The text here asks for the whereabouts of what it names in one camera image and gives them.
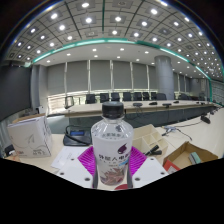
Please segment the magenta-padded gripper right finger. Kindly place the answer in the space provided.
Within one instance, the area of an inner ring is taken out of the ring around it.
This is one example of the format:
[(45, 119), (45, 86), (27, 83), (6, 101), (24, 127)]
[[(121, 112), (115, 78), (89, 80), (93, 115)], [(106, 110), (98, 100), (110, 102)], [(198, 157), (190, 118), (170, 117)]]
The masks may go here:
[(147, 157), (135, 147), (131, 149), (127, 171), (129, 188), (143, 187), (167, 175), (167, 171), (155, 157)]

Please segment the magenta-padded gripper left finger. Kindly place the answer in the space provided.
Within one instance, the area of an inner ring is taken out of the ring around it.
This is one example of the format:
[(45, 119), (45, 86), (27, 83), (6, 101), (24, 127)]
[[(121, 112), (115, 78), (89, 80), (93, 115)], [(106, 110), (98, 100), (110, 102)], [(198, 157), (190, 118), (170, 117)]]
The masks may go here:
[(57, 175), (84, 188), (98, 186), (93, 147), (64, 146), (54, 160)]

